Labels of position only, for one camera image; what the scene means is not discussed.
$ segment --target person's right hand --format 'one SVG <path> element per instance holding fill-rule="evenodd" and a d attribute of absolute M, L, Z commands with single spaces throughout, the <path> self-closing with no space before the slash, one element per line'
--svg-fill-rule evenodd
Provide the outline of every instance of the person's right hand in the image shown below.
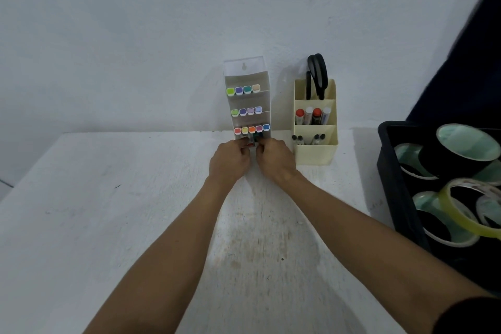
<path fill-rule="evenodd" d="M 258 139 L 256 159 L 261 172 L 279 186 L 296 175 L 296 160 L 283 140 Z"/>

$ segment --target hand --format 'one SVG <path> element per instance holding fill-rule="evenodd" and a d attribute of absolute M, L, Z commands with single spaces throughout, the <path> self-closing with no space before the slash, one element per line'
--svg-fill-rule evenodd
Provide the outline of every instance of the hand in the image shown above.
<path fill-rule="evenodd" d="M 279 186 L 299 172 L 294 155 L 283 140 L 259 138 L 255 150 L 261 172 Z"/>
<path fill-rule="evenodd" d="M 210 159 L 209 178 L 232 188 L 251 166 L 251 153 L 245 147 L 248 141 L 248 138 L 242 138 L 219 144 Z"/>

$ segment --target scissors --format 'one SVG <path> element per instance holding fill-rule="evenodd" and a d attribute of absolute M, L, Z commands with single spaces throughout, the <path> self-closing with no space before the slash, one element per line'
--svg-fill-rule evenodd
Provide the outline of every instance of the scissors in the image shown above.
<path fill-rule="evenodd" d="M 309 72 L 311 73 L 313 83 L 315 84 L 315 90 L 317 92 L 318 99 L 324 100 L 325 89 L 327 89 L 329 81 L 327 80 L 327 68 L 325 67 L 325 61 L 322 57 L 322 54 L 312 54 L 310 57 L 308 57 L 308 68 L 310 69 Z"/>

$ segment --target person's left hand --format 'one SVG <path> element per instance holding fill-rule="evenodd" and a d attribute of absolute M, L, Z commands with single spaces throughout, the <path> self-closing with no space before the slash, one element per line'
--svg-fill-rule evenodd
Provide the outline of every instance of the person's left hand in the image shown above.
<path fill-rule="evenodd" d="M 209 177 L 233 187 L 251 166 L 251 152 L 245 147 L 248 138 L 219 144 L 209 163 Z"/>

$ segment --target person's right arm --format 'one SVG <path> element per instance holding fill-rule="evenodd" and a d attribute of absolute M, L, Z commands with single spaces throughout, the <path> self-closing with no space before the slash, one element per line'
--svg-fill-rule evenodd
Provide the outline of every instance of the person's right arm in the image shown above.
<path fill-rule="evenodd" d="M 261 139 L 262 173 L 280 186 L 334 256 L 409 333 L 431 333 L 456 302 L 491 295 L 404 236 L 319 189 L 283 141 Z"/>

